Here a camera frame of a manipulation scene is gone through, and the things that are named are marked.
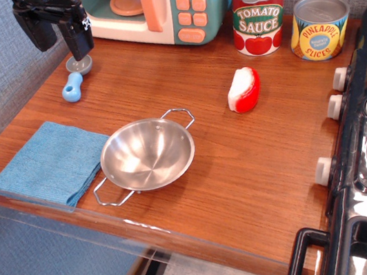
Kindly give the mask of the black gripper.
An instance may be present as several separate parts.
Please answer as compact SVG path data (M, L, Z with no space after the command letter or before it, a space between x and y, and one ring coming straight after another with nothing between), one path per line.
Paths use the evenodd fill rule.
M52 24L59 24L76 61L94 48L91 23L81 0L12 0L12 3L15 19L38 50L47 51L57 42Z

